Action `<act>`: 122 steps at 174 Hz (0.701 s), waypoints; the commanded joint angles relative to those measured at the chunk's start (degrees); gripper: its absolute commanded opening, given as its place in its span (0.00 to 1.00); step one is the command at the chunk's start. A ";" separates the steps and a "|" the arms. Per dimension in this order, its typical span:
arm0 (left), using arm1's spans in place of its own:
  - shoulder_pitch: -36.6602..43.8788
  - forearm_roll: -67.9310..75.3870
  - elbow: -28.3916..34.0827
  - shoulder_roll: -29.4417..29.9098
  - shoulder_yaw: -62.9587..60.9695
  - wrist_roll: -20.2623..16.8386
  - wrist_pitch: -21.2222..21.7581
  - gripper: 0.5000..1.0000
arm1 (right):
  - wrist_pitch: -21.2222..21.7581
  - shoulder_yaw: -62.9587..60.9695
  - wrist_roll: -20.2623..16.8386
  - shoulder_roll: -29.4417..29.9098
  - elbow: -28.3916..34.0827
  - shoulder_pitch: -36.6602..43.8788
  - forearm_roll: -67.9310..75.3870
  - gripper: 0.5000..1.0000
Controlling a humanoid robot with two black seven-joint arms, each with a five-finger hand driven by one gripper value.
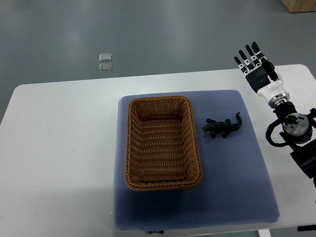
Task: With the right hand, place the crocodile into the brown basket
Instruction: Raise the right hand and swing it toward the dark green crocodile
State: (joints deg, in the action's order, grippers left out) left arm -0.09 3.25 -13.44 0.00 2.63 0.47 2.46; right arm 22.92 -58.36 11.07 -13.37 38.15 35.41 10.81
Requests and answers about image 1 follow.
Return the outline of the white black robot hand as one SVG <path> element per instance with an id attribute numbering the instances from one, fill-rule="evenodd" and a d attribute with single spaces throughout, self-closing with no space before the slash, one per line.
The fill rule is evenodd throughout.
<path id="1" fill-rule="evenodd" d="M 242 71 L 252 90 L 263 97 L 271 108 L 290 100 L 289 93 L 283 89 L 283 80 L 278 76 L 274 65 L 267 59 L 256 42 L 246 45 L 248 56 L 240 50 L 240 57 L 234 60 Z"/>

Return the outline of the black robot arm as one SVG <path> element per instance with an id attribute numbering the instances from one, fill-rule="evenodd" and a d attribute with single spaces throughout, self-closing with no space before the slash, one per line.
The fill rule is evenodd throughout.
<path id="1" fill-rule="evenodd" d="M 296 111 L 292 102 L 285 96 L 271 99 L 268 105 L 273 108 L 277 120 L 272 122 L 266 130 L 266 140 L 274 147 L 289 146 L 293 152 L 291 157 L 299 168 L 316 182 L 316 141 L 312 140 L 313 131 L 316 129 L 316 110 L 310 109 L 308 114 Z M 283 143 L 276 143 L 271 135 L 274 129 L 281 125 L 280 132 Z"/>

